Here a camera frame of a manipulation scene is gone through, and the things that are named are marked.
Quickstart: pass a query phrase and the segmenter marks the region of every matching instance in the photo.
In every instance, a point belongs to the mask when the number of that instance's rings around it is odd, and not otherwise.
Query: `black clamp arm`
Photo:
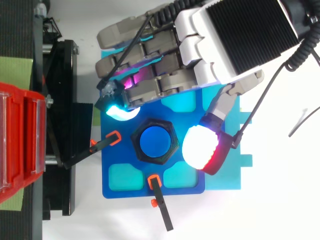
[[[156,208],[159,207],[160,208],[160,212],[164,221],[164,225],[166,230],[169,232],[171,230],[174,229],[170,216],[169,216],[169,212],[166,206],[166,202],[164,199],[164,195],[162,194],[161,191],[161,181],[158,175],[151,175],[150,177],[148,177],[148,183],[149,186],[151,188],[151,190],[153,190],[154,192],[154,196],[155,199],[151,200],[151,205]]]

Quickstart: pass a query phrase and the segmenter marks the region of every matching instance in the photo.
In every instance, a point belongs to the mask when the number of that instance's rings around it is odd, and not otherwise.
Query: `black cable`
[[[305,119],[303,119],[302,122],[300,122],[294,129],[293,131],[289,134],[289,138],[292,137],[292,135],[301,127],[302,124],[304,124],[305,121],[308,120],[313,114],[315,114],[318,110],[320,110],[320,107],[318,107],[316,110],[314,110],[312,113],[310,113]]]
[[[316,60],[316,63],[317,63],[317,64],[319,65],[319,67],[320,67],[320,56],[316,53],[315,50],[313,50],[311,54],[313,55],[314,59]]]
[[[169,24],[176,20],[181,11],[190,9],[205,1],[206,0],[175,0],[154,14],[154,24],[157,28]]]
[[[320,18],[320,0],[308,0],[314,16]],[[310,26],[310,32],[304,38],[295,53],[285,62],[289,72],[296,71],[310,56],[320,42],[320,21]]]
[[[254,117],[254,115],[256,114],[258,108],[260,107],[262,101],[264,100],[264,98],[266,97],[270,87],[272,86],[272,84],[274,83],[274,81],[276,80],[277,76],[279,75],[279,73],[281,72],[281,70],[285,67],[286,63],[283,63],[279,69],[275,72],[275,74],[273,75],[272,79],[270,80],[270,82],[268,83],[268,85],[266,86],[264,92],[262,93],[261,97],[259,98],[258,102],[256,103],[254,109],[252,110],[251,114],[249,115],[248,119],[245,121],[244,125],[242,126],[242,128],[236,133],[236,135],[234,135],[234,138],[238,138],[241,137],[244,133],[244,130],[247,128],[247,126],[249,125],[249,123],[251,122],[252,118]]]
[[[315,50],[312,51],[313,57],[320,62],[320,56],[316,53]]]
[[[115,72],[117,71],[117,69],[120,67],[120,65],[122,64],[122,62],[125,60],[125,58],[128,56],[128,54],[130,53],[130,51],[132,50],[132,48],[137,44],[137,42],[139,41],[142,33],[144,32],[146,26],[149,24],[151,18],[153,17],[153,15],[149,15],[143,25],[140,27],[139,31],[136,33],[135,37],[133,38],[133,40],[131,41],[130,45],[126,48],[126,50],[124,51],[124,53],[122,54],[122,56],[120,57],[119,61],[115,64],[115,66],[113,67],[113,69],[108,73],[108,75],[106,77],[104,77],[103,79],[100,80],[100,82],[98,83],[98,85],[96,86],[96,88],[98,90],[102,90],[108,83],[109,79],[115,74]]]

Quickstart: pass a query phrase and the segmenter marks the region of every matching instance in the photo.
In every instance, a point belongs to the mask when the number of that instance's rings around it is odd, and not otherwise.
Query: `pink light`
[[[134,84],[137,84],[143,80],[151,79],[153,76],[149,76],[151,72],[151,67],[147,66],[144,68],[140,68],[139,72],[137,72],[134,76]]]
[[[124,89],[128,89],[131,88],[133,86],[132,81],[131,81],[131,77],[128,77],[127,79],[125,79],[123,81],[123,85],[124,85]]]

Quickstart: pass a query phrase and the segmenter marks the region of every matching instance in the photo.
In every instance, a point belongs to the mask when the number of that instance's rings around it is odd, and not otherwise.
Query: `screw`
[[[51,98],[51,95],[48,94],[48,96],[46,96],[45,98],[45,104],[46,104],[46,107],[49,109],[51,108],[51,105],[54,104],[54,100]]]
[[[38,18],[46,18],[47,17],[47,8],[44,3],[38,3],[34,9],[34,15]]]
[[[79,53],[80,53],[79,47],[78,47],[77,45],[75,45],[75,46],[73,47],[73,54],[79,55]]]
[[[311,22],[311,24],[315,24],[315,23],[317,23],[319,20],[318,20],[318,18],[317,18],[317,16],[311,16],[310,17],[310,22]]]

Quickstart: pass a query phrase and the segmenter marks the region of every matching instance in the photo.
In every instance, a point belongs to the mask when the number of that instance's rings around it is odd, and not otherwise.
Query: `white tabletop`
[[[165,0],[55,0],[53,16],[64,39],[79,45],[77,100],[95,103],[101,58],[98,32]],[[265,80],[240,98],[250,112],[284,59],[264,68]],[[320,68],[309,60],[296,72],[283,70],[243,136],[241,153],[253,155],[242,168],[241,190],[165,196],[174,230],[167,232],[152,197],[105,199],[101,153],[76,166],[75,211],[52,211],[43,222],[44,240],[318,240],[320,239],[320,112],[292,138],[303,115],[320,106]],[[93,127],[98,140],[100,128]]]

